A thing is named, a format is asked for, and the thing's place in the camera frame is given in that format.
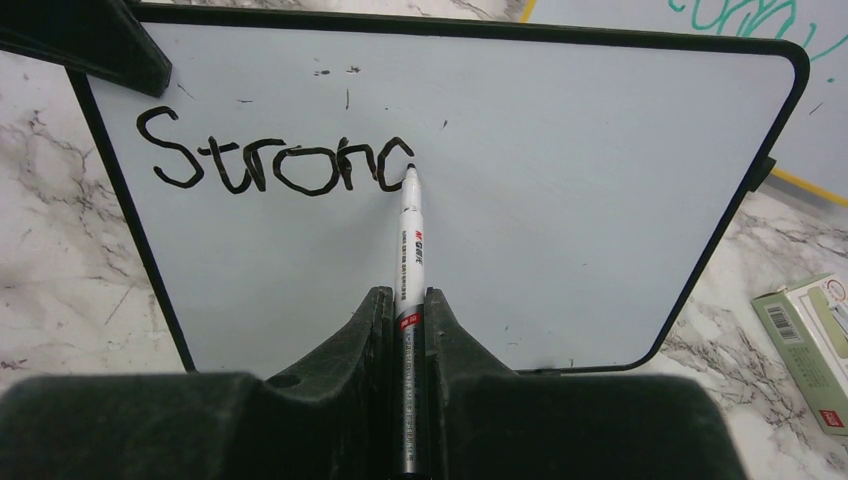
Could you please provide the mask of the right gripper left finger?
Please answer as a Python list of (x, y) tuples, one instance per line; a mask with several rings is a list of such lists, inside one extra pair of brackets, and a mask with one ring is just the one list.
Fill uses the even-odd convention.
[(380, 479), (385, 333), (372, 288), (329, 339), (245, 372), (32, 377), (1, 398), (5, 479)]

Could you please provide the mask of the black framed whiteboard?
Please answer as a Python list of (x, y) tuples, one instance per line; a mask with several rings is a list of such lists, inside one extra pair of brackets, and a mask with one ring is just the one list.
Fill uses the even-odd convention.
[(72, 74), (181, 360), (268, 377), (394, 280), (400, 183), (426, 282), (515, 370), (659, 349), (797, 101), (728, 38), (141, 4), (153, 98)]

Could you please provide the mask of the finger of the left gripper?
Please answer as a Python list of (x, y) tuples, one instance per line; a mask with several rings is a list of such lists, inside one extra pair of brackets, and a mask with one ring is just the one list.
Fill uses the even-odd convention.
[(136, 1), (1, 3), (1, 49), (91, 75), (150, 97), (172, 63), (134, 14)]

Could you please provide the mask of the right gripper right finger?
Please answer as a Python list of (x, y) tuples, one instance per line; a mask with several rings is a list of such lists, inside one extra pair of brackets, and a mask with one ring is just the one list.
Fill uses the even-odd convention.
[(424, 304), (437, 479), (742, 479), (720, 410), (665, 375), (520, 374)]

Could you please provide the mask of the black white marker pen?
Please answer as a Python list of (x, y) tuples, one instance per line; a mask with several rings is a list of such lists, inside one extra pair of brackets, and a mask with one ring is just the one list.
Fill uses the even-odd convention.
[(425, 361), (424, 221), (422, 185), (414, 164), (401, 186), (393, 321), (391, 477), (429, 479), (429, 419)]

